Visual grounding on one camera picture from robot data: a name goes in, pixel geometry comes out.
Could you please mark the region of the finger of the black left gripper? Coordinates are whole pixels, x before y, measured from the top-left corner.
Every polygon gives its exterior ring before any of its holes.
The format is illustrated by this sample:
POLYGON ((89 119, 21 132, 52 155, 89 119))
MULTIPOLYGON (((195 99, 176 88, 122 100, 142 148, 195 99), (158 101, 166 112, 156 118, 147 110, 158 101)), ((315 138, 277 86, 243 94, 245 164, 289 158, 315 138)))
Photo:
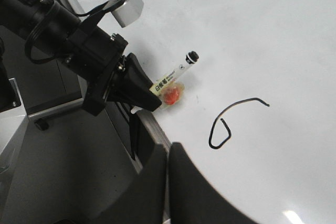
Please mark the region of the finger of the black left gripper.
POLYGON ((156 144, 125 192, 89 223, 163 223, 167 152, 156 144))
POLYGON ((169 151, 169 201, 171 223, 254 223, 212 187, 181 143, 169 151))

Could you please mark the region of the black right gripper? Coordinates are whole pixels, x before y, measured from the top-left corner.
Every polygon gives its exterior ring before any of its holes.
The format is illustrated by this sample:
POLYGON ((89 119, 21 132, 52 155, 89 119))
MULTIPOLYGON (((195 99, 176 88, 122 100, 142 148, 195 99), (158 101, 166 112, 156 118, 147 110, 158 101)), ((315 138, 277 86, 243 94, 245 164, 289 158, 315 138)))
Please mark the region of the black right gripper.
POLYGON ((150 91, 153 82, 136 55, 130 53, 122 58, 128 42, 121 35, 109 35, 96 25, 81 23, 67 43, 70 46, 68 68, 88 83, 82 104, 85 111, 97 116, 105 108, 106 100, 151 112, 161 106, 161 100, 150 91))

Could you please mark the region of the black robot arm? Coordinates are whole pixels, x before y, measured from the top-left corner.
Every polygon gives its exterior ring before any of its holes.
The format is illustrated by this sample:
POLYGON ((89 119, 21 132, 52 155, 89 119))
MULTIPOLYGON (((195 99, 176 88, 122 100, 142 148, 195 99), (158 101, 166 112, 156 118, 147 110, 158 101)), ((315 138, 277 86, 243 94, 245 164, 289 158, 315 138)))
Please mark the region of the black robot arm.
MULTIPOLYGON (((59 60, 84 78, 82 107, 90 114, 99 114, 110 101, 154 111, 162 102, 136 56, 123 54, 127 41, 98 26, 106 13, 128 25, 142 8, 142 0, 109 0, 76 14, 60 0, 1 0, 1 25, 24 39, 25 55, 34 64, 59 60)), ((155 145, 128 189, 92 222, 161 223, 165 196, 171 223, 251 223, 209 184, 180 143, 169 151, 155 145)))

